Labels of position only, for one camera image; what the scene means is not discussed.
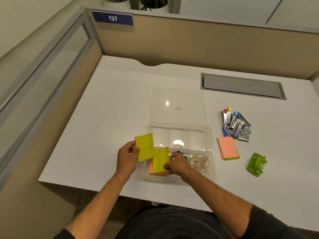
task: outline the hand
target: hand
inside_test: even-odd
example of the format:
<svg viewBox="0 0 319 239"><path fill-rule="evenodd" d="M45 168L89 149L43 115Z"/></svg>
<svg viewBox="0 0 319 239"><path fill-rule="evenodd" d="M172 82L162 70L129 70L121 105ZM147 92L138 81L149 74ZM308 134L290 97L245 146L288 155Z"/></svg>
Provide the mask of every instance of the hand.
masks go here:
<svg viewBox="0 0 319 239"><path fill-rule="evenodd" d="M127 180L135 171L138 163L139 148L136 147L135 141L128 142L119 149L117 154L116 175L124 176Z"/></svg>
<svg viewBox="0 0 319 239"><path fill-rule="evenodd" d="M169 160L168 163L164 164L164 168L170 171L165 171L162 175L176 174L185 181L186 176L193 172L186 158L181 153L172 153Z"/></svg>

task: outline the floor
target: floor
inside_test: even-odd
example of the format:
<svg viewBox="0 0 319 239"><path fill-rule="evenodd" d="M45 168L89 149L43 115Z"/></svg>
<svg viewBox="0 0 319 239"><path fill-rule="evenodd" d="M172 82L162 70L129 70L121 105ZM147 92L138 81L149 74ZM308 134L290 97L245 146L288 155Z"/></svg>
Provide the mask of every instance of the floor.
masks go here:
<svg viewBox="0 0 319 239"><path fill-rule="evenodd" d="M74 211L74 219L90 203L97 192L84 190ZM151 205L150 201L119 196L98 239L114 239L125 223L141 208ZM307 239L319 239L319 232L296 228Z"/></svg>

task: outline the forearm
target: forearm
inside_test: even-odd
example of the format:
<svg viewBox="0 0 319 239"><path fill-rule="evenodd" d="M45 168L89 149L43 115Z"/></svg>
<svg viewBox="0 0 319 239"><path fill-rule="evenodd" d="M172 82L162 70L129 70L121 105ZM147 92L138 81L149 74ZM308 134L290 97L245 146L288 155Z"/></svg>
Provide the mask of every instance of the forearm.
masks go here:
<svg viewBox="0 0 319 239"><path fill-rule="evenodd" d="M66 229L76 239L96 239L127 180L115 174Z"/></svg>
<svg viewBox="0 0 319 239"><path fill-rule="evenodd" d="M244 235L252 204L222 189L199 173L189 173L183 180L194 189L234 236L239 238Z"/></svg>

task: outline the person's right hand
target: person's right hand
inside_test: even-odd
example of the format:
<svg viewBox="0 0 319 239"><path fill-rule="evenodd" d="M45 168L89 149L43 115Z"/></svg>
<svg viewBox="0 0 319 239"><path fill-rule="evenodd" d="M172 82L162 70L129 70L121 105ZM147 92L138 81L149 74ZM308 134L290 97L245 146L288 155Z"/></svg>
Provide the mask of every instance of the person's right hand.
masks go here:
<svg viewBox="0 0 319 239"><path fill-rule="evenodd" d="M185 177L189 175L193 170L191 169L187 159L178 152L174 152L169 157L169 162L164 164L165 169L169 169L170 171L162 172L162 175L176 174L181 177L183 181L185 181Z"/></svg>

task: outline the blue sign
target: blue sign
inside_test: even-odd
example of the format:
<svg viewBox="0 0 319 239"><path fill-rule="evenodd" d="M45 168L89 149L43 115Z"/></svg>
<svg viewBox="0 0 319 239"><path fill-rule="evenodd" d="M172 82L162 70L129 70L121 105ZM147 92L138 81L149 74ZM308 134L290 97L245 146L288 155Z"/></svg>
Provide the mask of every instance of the blue sign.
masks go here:
<svg viewBox="0 0 319 239"><path fill-rule="evenodd" d="M134 26L132 14L101 11L92 11L92 14L96 22Z"/></svg>

